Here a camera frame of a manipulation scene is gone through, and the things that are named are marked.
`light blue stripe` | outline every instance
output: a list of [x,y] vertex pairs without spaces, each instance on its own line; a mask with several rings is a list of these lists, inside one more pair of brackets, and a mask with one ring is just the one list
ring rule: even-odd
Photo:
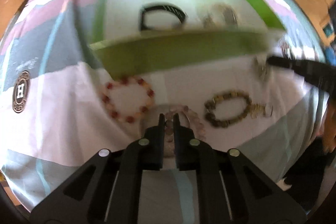
[[50,186],[48,185],[48,182],[44,178],[42,161],[40,159],[36,159],[36,171],[42,181],[45,196],[48,196],[51,193],[51,190],[50,190]]
[[[45,70],[46,70],[46,67],[47,67],[47,63],[48,63],[48,59],[49,59],[49,56],[50,56],[50,53],[51,53],[51,49],[53,48],[53,44],[54,44],[54,41],[55,41],[55,38],[56,38],[57,31],[58,31],[59,26],[61,25],[63,19],[64,19],[64,13],[60,13],[58,15],[58,17],[56,18],[54,27],[51,30],[51,33],[49,35],[47,44],[46,44],[45,49],[44,49],[44,53],[43,53],[43,57],[42,57],[41,64],[40,64],[40,69],[39,69],[39,76],[45,74]],[[48,196],[51,192],[50,191],[50,186],[48,185],[48,182],[44,177],[42,161],[40,159],[36,160],[36,171],[37,171],[37,173],[38,173],[38,175],[39,175],[39,177],[42,181],[45,195]]]
[[195,210],[194,210],[194,199],[193,199],[193,186],[187,176],[183,171],[172,170],[176,184],[177,190],[180,196],[180,205],[182,211],[182,224],[194,224],[195,223]]

